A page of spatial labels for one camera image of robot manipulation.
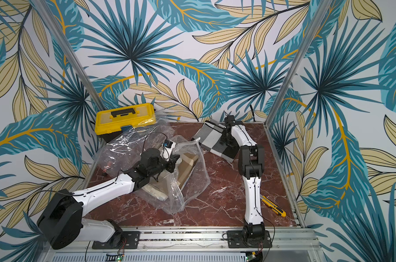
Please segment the brown beige striped blanket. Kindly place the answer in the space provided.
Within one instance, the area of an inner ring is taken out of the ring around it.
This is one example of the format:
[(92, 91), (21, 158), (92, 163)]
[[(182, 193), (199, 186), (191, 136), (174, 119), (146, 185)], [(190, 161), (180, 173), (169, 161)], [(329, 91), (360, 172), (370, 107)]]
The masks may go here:
[(169, 187), (172, 183), (171, 176), (176, 179), (176, 185), (182, 190), (189, 180), (198, 160), (198, 155), (192, 153), (181, 154), (180, 159), (176, 162), (174, 173), (164, 170), (159, 176), (158, 182), (151, 179), (151, 182), (145, 185), (142, 190), (159, 201), (165, 201), (169, 197)]

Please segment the clear plastic vacuum bag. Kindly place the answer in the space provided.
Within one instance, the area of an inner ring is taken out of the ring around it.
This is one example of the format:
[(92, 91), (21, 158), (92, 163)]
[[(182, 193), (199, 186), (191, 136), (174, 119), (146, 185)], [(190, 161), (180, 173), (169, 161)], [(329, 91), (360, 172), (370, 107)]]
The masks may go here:
[(165, 119), (128, 128), (105, 144), (94, 159), (112, 178), (136, 171), (140, 181), (134, 193), (169, 215), (183, 211), (210, 185), (199, 142), (176, 134)]

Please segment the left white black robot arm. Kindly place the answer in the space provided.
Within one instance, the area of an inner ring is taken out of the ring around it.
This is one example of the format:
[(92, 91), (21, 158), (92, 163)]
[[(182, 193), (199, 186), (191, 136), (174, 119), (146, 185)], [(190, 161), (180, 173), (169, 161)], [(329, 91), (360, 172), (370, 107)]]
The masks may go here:
[(158, 149), (149, 148), (132, 168), (114, 179), (85, 190), (58, 191), (44, 209), (37, 226), (54, 250), (79, 241), (120, 248), (125, 243), (125, 237), (116, 222), (111, 219), (86, 219), (85, 215), (120, 196), (140, 190), (163, 171), (174, 172), (179, 158), (179, 155), (170, 155), (164, 159)]

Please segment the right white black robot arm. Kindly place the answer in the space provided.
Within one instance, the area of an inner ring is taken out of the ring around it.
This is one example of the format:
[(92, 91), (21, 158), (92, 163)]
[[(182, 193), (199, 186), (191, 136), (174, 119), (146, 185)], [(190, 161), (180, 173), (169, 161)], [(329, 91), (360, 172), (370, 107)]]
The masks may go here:
[(247, 246), (263, 242), (265, 238), (264, 218), (261, 214), (260, 186), (265, 168), (265, 150), (248, 134), (244, 124), (233, 115), (224, 119), (225, 129), (221, 142), (238, 145), (238, 172), (243, 178), (246, 195), (245, 222), (242, 230), (243, 241)]

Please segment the yellow black toolbox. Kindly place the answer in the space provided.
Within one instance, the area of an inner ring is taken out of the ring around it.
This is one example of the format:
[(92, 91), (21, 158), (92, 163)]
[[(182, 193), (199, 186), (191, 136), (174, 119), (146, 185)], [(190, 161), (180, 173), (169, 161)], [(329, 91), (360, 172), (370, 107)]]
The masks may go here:
[(105, 135), (122, 131), (123, 127), (147, 126), (156, 123), (154, 107), (150, 103), (99, 111), (95, 133)]

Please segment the yellow utility knife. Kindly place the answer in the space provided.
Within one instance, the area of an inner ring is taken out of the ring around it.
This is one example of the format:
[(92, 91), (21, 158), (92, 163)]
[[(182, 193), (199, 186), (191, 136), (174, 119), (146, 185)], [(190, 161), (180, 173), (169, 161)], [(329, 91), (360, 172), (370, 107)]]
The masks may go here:
[(276, 215), (281, 216), (281, 217), (286, 217), (287, 213), (280, 208), (278, 205), (276, 205), (274, 202), (270, 201), (267, 197), (260, 195), (261, 201), (268, 207), (270, 208)]

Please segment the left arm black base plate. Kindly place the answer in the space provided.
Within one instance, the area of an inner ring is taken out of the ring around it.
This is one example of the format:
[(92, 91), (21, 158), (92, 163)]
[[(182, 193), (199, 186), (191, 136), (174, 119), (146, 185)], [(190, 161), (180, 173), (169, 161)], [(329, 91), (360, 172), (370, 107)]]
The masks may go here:
[(135, 250), (138, 247), (140, 239), (139, 231), (123, 231), (116, 233), (107, 242), (94, 241), (92, 249), (94, 250)]

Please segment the aluminium front rail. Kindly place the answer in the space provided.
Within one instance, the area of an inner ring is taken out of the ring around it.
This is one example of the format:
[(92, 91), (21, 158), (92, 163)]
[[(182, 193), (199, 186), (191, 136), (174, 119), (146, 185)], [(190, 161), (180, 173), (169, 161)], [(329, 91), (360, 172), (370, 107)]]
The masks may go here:
[(269, 228), (267, 243), (250, 247), (234, 241), (239, 227), (124, 227), (123, 248), (74, 242), (61, 250), (46, 246), (40, 262), (324, 262), (314, 230)]

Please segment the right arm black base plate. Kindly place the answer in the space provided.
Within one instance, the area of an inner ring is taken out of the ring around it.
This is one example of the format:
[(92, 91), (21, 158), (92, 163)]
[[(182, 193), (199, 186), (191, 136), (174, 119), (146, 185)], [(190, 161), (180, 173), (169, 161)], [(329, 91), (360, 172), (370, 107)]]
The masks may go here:
[(272, 241), (268, 231), (251, 235), (244, 230), (229, 230), (226, 232), (229, 248), (271, 248)]

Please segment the left aluminium corner post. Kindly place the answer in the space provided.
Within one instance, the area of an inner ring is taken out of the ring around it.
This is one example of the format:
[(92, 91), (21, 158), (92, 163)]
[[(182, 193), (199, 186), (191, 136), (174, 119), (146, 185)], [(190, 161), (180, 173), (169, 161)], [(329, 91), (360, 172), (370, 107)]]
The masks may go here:
[(53, 12), (47, 5), (46, 1), (34, 0), (33, 5), (40, 13), (41, 18), (44, 20), (46, 26), (50, 29), (51, 34), (57, 40), (64, 55), (67, 57), (69, 63), (72, 65), (73, 70), (79, 76), (80, 81), (90, 94), (91, 99), (94, 101), (100, 111), (105, 110), (102, 101), (99, 98), (92, 82), (78, 60), (73, 48), (70, 45), (67, 37), (64, 34), (64, 26), (60, 26), (57, 19), (53, 16)]

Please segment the aluminium corner post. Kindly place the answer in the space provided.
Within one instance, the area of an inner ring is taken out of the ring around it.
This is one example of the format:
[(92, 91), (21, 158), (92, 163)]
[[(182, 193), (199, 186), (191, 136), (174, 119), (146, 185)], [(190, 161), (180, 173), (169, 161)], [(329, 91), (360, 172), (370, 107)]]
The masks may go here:
[(330, 5), (331, 5), (331, 1), (320, 1), (319, 2), (318, 9), (316, 10), (316, 13), (314, 14), (314, 17), (311, 20), (311, 22), (308, 24), (307, 33), (302, 38), (302, 41), (301, 41), (300, 46), (296, 52), (296, 55), (295, 55), (294, 59), (292, 60), (291, 66), (289, 67), (289, 70), (284, 78), (282, 86), (276, 95), (276, 99), (274, 100), (274, 103), (273, 103), (273, 105), (270, 109), (270, 112), (268, 114), (268, 117), (265, 121), (265, 128), (267, 130), (272, 125), (274, 117), (281, 106), (281, 101), (284, 99), (284, 97), (286, 95), (287, 88), (289, 87), (299, 64), (304, 59), (304, 56), (306, 55), (306, 52), (307, 52), (311, 42), (313, 41), (323, 18), (326, 16), (326, 13), (327, 13)]
[(91, 99), (94, 101), (100, 111), (105, 110), (102, 101), (99, 98), (92, 82), (78, 60), (73, 48), (70, 45), (67, 37), (64, 34), (64, 26), (60, 26), (57, 19), (53, 16), (53, 12), (47, 5), (46, 1), (34, 0), (33, 5), (40, 13), (41, 18), (44, 20), (46, 26), (50, 29), (51, 34), (57, 40), (64, 55), (67, 57), (69, 63), (72, 65), (73, 70), (79, 76), (80, 81), (90, 94)]

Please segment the right aluminium corner post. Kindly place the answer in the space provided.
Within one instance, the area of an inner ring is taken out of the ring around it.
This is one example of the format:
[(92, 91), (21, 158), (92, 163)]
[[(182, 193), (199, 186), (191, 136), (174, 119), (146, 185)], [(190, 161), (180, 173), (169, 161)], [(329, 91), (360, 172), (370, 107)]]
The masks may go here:
[(307, 33), (302, 38), (302, 41), (301, 41), (300, 46), (296, 52), (296, 55), (295, 55), (294, 59), (292, 60), (291, 66), (289, 67), (289, 70), (284, 78), (282, 86), (276, 95), (276, 99), (274, 100), (274, 103), (273, 103), (273, 105), (270, 109), (270, 112), (268, 114), (268, 117), (265, 121), (265, 128), (267, 130), (272, 125), (274, 117), (281, 106), (281, 101), (284, 99), (284, 97), (286, 95), (287, 88), (289, 87), (299, 64), (304, 59), (304, 56), (306, 55), (306, 52), (307, 52), (311, 42), (313, 41), (323, 18), (326, 16), (326, 13), (327, 13), (330, 5), (331, 5), (331, 1), (320, 1), (319, 2), (318, 9), (316, 10), (316, 13), (314, 14), (314, 17), (311, 20), (311, 22), (308, 24)]

